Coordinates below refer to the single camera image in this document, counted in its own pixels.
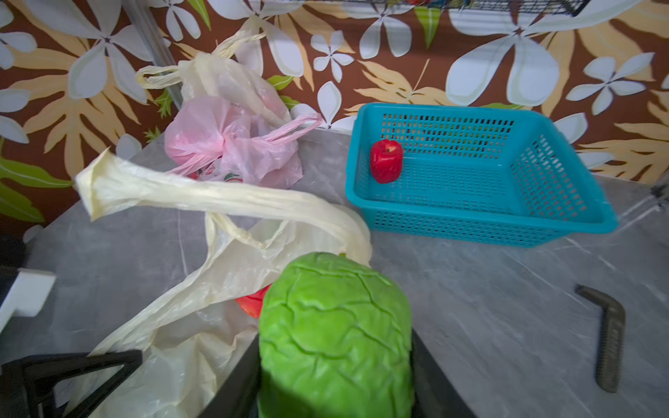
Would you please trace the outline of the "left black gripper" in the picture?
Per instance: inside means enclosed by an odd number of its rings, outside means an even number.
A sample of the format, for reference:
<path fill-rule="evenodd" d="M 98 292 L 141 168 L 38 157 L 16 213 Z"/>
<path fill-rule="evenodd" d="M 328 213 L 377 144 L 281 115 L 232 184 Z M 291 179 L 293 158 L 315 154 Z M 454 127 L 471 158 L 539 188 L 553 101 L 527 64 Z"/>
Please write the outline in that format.
<path fill-rule="evenodd" d="M 142 365 L 136 349 L 91 356 L 87 354 L 33 355 L 1 367 L 2 417 L 87 417 Z M 55 388 L 62 381 L 113 371 L 69 412 L 56 402 Z"/>

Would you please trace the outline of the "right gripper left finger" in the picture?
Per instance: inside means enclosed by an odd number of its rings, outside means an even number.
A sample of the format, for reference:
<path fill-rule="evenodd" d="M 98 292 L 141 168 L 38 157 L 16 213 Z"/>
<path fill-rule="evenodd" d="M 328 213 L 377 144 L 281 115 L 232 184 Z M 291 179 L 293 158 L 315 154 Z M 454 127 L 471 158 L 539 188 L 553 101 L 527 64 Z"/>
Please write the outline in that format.
<path fill-rule="evenodd" d="M 259 336 L 255 336 L 199 418 L 258 418 L 260 387 Z"/>

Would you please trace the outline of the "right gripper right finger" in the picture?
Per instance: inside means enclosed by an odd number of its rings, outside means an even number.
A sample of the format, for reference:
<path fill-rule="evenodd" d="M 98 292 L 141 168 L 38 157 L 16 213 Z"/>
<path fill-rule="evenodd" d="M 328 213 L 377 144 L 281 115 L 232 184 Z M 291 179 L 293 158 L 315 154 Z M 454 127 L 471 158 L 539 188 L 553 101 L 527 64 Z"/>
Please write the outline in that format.
<path fill-rule="evenodd" d="M 412 331 L 411 369 L 415 401 L 411 418 L 476 418 L 430 350 Z"/>

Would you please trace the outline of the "yellow plastic bag with fruit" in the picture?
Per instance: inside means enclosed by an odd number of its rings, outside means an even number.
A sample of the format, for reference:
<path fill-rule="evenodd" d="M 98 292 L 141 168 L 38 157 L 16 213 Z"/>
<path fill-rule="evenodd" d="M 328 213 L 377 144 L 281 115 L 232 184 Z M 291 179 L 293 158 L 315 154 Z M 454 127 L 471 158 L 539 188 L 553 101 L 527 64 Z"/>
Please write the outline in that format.
<path fill-rule="evenodd" d="M 257 334 L 236 301 L 275 282 L 311 252 L 372 256 L 369 228 L 347 207 L 311 193 L 243 183 L 196 181 L 99 155 L 76 184 L 85 209 L 100 219 L 131 207 L 205 215 L 202 266 L 158 297 L 94 349 L 139 350 L 144 363 L 97 406 L 96 417 L 195 417 L 229 381 Z"/>

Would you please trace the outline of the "red fruit toy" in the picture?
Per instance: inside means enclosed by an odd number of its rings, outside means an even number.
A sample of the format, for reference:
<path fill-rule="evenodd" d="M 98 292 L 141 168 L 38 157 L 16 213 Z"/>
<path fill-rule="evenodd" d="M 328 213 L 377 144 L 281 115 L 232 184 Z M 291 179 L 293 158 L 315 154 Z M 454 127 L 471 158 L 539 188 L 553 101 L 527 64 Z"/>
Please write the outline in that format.
<path fill-rule="evenodd" d="M 270 287 L 271 286 L 263 287 L 258 292 L 248 296 L 240 297 L 235 301 L 246 315 L 255 319 L 259 319 L 261 316 L 265 295 Z"/>

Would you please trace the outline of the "green cabbage toy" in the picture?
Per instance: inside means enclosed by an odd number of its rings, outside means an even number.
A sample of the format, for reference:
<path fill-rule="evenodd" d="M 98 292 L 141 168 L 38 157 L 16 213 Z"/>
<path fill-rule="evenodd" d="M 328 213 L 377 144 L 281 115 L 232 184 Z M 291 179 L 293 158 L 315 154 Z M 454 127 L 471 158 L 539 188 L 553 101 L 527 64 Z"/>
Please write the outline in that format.
<path fill-rule="evenodd" d="M 261 417 L 409 417 L 409 298 L 344 256 L 306 254 L 268 290 L 259 322 Z"/>

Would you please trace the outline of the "teal plastic basket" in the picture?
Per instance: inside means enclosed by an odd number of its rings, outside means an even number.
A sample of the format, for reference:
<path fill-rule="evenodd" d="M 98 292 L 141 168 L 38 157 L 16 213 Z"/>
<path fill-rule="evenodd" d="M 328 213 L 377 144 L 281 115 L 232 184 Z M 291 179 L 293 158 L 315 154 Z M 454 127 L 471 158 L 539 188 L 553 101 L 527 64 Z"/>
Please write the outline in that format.
<path fill-rule="evenodd" d="M 379 184 L 370 151 L 403 149 L 398 180 Z M 375 231 L 536 247 L 618 220 L 566 134 L 534 111 L 367 104 L 355 121 L 346 195 Z"/>

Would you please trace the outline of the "red apple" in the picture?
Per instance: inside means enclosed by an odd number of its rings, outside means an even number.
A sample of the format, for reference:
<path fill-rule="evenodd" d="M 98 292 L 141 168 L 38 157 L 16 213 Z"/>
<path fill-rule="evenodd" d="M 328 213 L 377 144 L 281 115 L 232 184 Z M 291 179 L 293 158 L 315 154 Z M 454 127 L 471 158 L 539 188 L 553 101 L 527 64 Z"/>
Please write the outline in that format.
<path fill-rule="evenodd" d="M 384 139 L 373 144 L 370 151 L 370 172 L 379 184 L 398 180 L 402 173 L 403 149 L 399 142 Z"/>

